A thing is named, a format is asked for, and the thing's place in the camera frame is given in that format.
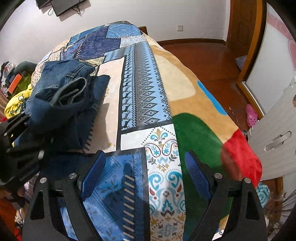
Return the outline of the blue denim jacket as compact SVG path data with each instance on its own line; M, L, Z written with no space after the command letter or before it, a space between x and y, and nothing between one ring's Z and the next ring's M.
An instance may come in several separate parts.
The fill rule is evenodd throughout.
M26 103L29 128L16 145L48 141L58 149L83 149L110 81L94 70L76 59L46 62Z

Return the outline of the clothes pile with orange box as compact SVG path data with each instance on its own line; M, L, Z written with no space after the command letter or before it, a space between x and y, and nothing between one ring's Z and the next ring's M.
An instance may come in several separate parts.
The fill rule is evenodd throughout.
M36 66L28 61L18 65L9 61L4 62L1 65L1 93L7 99L11 99L17 93L26 90Z

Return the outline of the yellow cartoon garment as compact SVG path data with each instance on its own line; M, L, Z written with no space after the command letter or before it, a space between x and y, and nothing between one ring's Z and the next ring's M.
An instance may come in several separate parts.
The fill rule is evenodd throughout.
M31 96L33 91L32 85L29 84L26 90L16 94L6 105L4 115L7 119L24 112L26 109L26 102Z

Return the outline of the blue patchwork bed sheet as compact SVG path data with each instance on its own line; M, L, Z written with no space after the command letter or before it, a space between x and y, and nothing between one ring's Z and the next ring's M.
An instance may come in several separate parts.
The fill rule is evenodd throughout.
M151 47L135 25L115 22L65 40L36 66L77 59L110 77L84 151L106 165L84 207L103 240L182 240L183 178L170 106Z

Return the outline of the pink slipper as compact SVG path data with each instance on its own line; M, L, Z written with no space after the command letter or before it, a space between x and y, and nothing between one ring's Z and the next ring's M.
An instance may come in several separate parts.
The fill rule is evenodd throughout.
M258 114L253 109L251 104L246 106L246 121L250 128L253 127L258 121Z

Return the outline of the tan multicolour plush blanket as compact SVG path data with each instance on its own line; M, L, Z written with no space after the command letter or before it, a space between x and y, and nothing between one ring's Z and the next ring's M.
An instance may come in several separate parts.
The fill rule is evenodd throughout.
M231 52L221 43L147 41L168 97L180 156L193 150L215 172L234 180L247 177L257 186L262 164L242 132L247 103L235 86L239 71Z

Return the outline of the wooden door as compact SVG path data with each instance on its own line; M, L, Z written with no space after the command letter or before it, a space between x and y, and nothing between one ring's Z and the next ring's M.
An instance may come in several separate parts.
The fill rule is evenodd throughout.
M265 1L230 1L226 46L234 58L248 54L256 27L262 22Z

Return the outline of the wall mounted black television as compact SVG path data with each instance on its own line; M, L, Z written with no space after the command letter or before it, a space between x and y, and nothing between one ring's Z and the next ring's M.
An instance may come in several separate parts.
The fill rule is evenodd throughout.
M83 2L85 2L85 0L36 0L36 5L39 9L51 6L56 16L60 16L67 10L73 8L80 12L78 5Z

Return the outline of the white wall socket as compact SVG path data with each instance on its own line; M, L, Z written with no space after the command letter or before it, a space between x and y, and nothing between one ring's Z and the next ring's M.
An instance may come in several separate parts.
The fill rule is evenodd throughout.
M177 31L182 32L184 30L183 25L177 25Z

